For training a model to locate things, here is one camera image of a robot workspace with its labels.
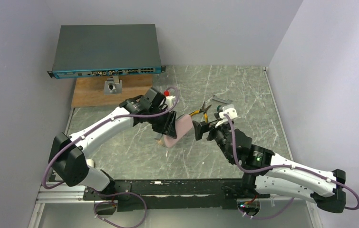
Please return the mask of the pink umbrella case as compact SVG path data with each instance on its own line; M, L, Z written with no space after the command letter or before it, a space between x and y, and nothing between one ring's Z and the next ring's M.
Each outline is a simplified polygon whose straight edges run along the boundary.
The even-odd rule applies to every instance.
M163 135L161 140L164 142L164 147L172 148L176 145L190 130L193 129L192 118L189 114L184 114L176 120L176 132L177 138L171 138L169 136Z

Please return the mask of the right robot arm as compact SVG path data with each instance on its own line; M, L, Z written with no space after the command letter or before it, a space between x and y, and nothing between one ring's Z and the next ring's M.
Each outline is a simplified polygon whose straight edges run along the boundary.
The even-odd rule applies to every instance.
M347 208L345 171L322 171L296 163L253 144L233 123L194 121L193 126L196 140L207 133L207 140L215 141L226 160L243 172L241 191L295 197L331 213Z

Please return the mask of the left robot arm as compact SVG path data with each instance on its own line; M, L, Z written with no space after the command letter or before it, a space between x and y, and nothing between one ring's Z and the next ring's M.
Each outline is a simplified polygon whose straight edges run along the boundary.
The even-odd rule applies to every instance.
M57 184L46 184L50 170L54 170L68 186L84 185L98 192L114 192L115 181L102 170L87 164L87 157L98 147L117 134L147 122L154 132L176 138L175 106L179 102L179 90L174 87L175 95L166 96L155 88L145 95L126 99L110 114L84 130L67 136L58 134L53 141L48 165L42 177L46 189Z

